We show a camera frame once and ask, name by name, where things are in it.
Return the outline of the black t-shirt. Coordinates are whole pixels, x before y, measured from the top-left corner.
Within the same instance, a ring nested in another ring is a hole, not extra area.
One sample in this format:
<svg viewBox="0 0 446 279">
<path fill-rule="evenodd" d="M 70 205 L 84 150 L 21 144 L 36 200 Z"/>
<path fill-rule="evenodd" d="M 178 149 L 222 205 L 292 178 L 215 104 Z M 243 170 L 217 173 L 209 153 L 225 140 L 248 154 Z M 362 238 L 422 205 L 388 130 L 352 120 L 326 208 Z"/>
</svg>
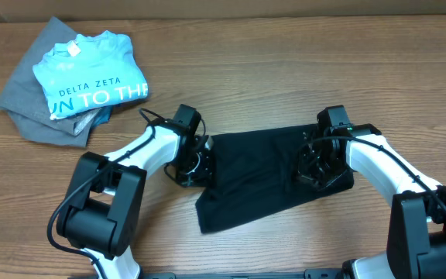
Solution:
<svg viewBox="0 0 446 279">
<path fill-rule="evenodd" d="M 324 190 L 295 179 L 304 134 L 315 125 L 213 136 L 214 172 L 195 206 L 200 231 L 217 233 L 354 185 L 348 171 Z"/>
</svg>

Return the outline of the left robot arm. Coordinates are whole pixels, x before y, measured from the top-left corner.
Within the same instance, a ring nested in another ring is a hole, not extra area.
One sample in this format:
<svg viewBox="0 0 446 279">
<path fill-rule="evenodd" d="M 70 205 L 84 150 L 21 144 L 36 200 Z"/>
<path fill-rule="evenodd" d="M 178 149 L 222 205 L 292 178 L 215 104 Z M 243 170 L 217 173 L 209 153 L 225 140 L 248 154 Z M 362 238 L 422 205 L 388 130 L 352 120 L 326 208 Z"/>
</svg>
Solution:
<svg viewBox="0 0 446 279">
<path fill-rule="evenodd" d="M 207 134 L 199 114 L 158 118 L 121 150 L 87 152 L 77 162 L 63 201 L 50 217 L 46 236 L 58 250 L 87 257 L 99 278 L 141 278 L 131 242 L 145 183 L 159 168 L 173 166 L 171 180 L 197 187 L 211 177 Z"/>
</svg>

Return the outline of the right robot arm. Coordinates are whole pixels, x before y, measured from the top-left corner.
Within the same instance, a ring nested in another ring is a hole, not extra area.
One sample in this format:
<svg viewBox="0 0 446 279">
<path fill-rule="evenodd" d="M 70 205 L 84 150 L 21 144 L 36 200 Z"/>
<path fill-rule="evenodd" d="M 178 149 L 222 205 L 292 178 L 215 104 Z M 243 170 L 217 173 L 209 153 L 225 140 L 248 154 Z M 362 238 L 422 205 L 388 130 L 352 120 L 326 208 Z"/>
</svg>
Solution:
<svg viewBox="0 0 446 279">
<path fill-rule="evenodd" d="M 385 251 L 343 264 L 340 278 L 446 278 L 446 186 L 403 159 L 371 124 L 304 136 L 298 178 L 323 191 L 358 172 L 390 204 Z"/>
</svg>

